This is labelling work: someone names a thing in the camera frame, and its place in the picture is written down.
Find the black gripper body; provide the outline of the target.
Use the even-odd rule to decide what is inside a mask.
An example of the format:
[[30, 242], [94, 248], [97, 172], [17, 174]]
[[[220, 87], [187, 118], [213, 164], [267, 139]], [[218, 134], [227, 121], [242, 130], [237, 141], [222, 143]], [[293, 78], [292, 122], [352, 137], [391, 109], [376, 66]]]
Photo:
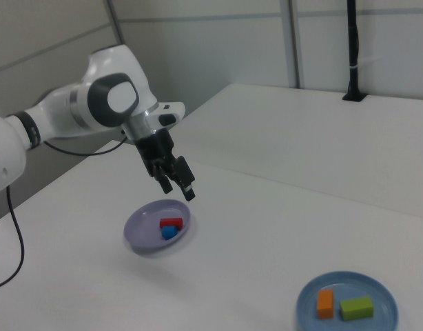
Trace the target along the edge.
[[149, 176], [165, 175], [172, 177], [176, 174], [175, 157], [172, 154], [174, 142], [168, 129], [157, 130], [148, 137], [134, 141], [134, 144]]

